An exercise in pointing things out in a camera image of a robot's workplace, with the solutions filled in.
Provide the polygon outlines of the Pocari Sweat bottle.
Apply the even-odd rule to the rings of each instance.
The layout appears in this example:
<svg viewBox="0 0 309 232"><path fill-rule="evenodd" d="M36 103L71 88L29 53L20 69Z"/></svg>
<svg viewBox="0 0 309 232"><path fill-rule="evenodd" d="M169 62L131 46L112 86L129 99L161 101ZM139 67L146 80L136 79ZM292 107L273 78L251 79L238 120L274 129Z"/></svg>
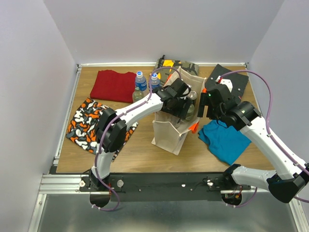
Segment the Pocari Sweat bottle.
<svg viewBox="0 0 309 232"><path fill-rule="evenodd" d="M149 87L154 90L155 88L160 86L160 79L157 73L153 73L149 79Z"/></svg>
<svg viewBox="0 0 309 232"><path fill-rule="evenodd" d="M145 92L147 89L147 81L142 71L137 71L136 73L135 86L142 92Z"/></svg>

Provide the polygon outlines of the beige canvas tote bag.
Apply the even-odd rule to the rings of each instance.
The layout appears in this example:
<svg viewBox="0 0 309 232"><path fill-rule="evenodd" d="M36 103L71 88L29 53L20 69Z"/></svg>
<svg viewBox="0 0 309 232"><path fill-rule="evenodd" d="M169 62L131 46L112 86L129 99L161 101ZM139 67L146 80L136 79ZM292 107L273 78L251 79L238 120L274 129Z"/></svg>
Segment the beige canvas tote bag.
<svg viewBox="0 0 309 232"><path fill-rule="evenodd" d="M197 117L198 105L206 82L205 78L191 75L182 68L177 70L179 73L174 72L167 84L180 78L191 86L191 90L197 93L197 99L192 103L195 106L194 115L190 121L186 121L163 111L156 112L153 121L154 139L152 140L152 144L175 155L179 154L188 132L195 133L198 128L200 120Z"/></svg>

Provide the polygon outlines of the green cap glass bottle front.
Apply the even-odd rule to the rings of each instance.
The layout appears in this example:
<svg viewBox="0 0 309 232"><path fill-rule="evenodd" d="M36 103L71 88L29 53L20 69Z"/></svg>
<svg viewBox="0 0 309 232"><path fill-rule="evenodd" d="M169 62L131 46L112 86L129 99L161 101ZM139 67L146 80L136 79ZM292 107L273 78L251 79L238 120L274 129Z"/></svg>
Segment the green cap glass bottle front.
<svg viewBox="0 0 309 232"><path fill-rule="evenodd" d="M133 100L133 103L141 100L144 98L144 93L140 90L139 87L135 87L135 90L132 94L132 100Z"/></svg>

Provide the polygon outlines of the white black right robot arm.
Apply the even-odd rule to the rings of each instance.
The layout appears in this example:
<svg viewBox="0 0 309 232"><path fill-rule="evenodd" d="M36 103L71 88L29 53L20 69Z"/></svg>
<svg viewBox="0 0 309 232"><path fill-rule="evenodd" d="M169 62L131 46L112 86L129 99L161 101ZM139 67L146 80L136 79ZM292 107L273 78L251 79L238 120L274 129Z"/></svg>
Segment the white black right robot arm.
<svg viewBox="0 0 309 232"><path fill-rule="evenodd" d="M223 172L227 189L238 185L268 190L277 200L289 203L309 182L309 165L290 150L267 126L267 120L248 101L238 103L228 87L217 84L202 92L198 117L225 123L246 136L267 157L274 169L251 169L233 164Z"/></svg>

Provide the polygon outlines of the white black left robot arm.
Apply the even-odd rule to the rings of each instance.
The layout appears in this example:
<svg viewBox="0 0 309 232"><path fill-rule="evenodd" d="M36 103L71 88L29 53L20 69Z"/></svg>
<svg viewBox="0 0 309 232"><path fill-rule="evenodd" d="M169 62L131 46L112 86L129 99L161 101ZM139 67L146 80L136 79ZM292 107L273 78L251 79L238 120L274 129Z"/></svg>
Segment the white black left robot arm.
<svg viewBox="0 0 309 232"><path fill-rule="evenodd" d="M107 184L114 153L122 148L128 129L151 113L163 111L185 119L192 100L188 98L192 86L176 78L170 85L159 86L141 100L121 109L107 108L95 127L98 151L91 168L90 185L97 191L111 189Z"/></svg>

